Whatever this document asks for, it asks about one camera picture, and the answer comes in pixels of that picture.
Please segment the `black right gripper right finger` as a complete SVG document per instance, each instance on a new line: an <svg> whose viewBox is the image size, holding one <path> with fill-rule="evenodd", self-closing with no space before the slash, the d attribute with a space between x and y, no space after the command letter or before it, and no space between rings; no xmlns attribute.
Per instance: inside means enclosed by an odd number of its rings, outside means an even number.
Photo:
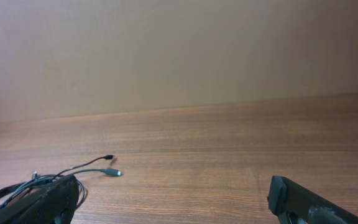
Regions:
<svg viewBox="0 0 358 224"><path fill-rule="evenodd" d="M358 224L355 214L283 176L272 177L267 200L280 224Z"/></svg>

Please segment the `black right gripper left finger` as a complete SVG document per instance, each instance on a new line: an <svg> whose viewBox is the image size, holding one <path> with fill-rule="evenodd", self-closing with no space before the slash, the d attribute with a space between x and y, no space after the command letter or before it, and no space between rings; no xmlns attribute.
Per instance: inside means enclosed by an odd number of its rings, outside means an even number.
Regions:
<svg viewBox="0 0 358 224"><path fill-rule="evenodd" d="M80 190L74 175L66 175L0 210L0 224L70 224Z"/></svg>

